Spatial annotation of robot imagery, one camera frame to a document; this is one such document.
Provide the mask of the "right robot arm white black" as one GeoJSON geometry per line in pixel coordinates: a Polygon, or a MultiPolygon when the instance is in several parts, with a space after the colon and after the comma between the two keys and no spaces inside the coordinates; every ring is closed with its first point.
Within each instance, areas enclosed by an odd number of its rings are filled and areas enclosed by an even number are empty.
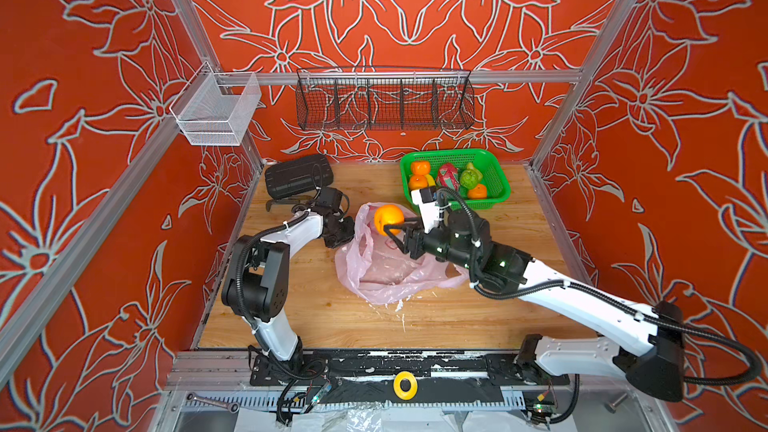
{"type": "Polygon", "coordinates": [[[527,301],[599,335],[571,341],[532,335],[520,350],[520,370],[549,376],[623,377],[635,389],[667,402],[681,401],[687,384],[740,385],[763,371],[761,359],[749,347],[684,325],[676,305],[632,302],[574,280],[526,252],[493,241],[489,223],[475,213],[453,212],[444,220],[407,218],[381,225],[378,231],[413,259],[430,255],[465,269],[472,288],[485,298],[527,301]],[[740,353],[746,360],[745,370],[726,377],[686,375],[685,337],[702,338],[740,353]]]}

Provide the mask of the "pink dragon fruit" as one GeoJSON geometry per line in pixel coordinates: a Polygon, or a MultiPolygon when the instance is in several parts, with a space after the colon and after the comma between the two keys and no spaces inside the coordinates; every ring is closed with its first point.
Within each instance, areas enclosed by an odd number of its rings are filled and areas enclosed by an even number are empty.
{"type": "Polygon", "coordinates": [[[440,187],[447,187],[459,191],[461,184],[458,168],[450,162],[442,164],[437,171],[436,183],[440,187]]]}

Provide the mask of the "orange mandarin edge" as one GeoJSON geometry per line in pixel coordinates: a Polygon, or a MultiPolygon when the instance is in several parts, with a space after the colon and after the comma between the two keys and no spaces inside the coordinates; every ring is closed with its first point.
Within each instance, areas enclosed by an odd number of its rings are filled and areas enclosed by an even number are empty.
{"type": "Polygon", "coordinates": [[[374,226],[376,231],[385,236],[385,226],[402,224],[405,220],[403,211],[394,204],[379,206],[374,213],[374,226]]]}

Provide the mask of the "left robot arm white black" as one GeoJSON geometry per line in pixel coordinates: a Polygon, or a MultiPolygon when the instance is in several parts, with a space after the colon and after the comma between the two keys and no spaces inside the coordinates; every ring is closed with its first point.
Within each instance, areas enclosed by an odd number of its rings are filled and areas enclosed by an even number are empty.
{"type": "Polygon", "coordinates": [[[307,203],[293,208],[291,219],[236,241],[221,289],[221,301],[249,326],[262,353],[281,373],[309,380],[322,364],[307,364],[300,337],[284,306],[292,257],[315,240],[335,250],[354,238],[354,219],[342,208],[348,197],[333,187],[320,188],[307,203]]]}

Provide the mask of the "orange mandarin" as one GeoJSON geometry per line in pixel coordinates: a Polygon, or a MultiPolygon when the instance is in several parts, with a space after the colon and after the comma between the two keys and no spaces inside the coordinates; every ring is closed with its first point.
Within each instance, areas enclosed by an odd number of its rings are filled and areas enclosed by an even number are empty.
{"type": "Polygon", "coordinates": [[[467,192],[467,197],[471,200],[485,200],[488,197],[488,191],[485,185],[478,184],[467,192]]]}
{"type": "Polygon", "coordinates": [[[431,164],[426,160],[413,161],[410,164],[410,171],[413,175],[426,176],[431,172],[431,164]]]}
{"type": "Polygon", "coordinates": [[[413,190],[420,190],[430,186],[429,180],[425,175],[414,174],[408,180],[408,188],[413,190]]]}

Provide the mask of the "pink plastic bag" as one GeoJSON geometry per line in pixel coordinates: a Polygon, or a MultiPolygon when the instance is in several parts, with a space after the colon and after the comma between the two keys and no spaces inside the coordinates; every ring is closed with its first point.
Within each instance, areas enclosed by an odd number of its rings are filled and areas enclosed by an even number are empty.
{"type": "Polygon", "coordinates": [[[399,302],[424,290],[457,288],[468,272],[439,262],[431,255],[412,259],[380,234],[374,223],[380,207],[392,203],[369,202],[360,206],[354,219],[354,239],[335,254],[336,274],[348,290],[372,305],[399,302]]]}

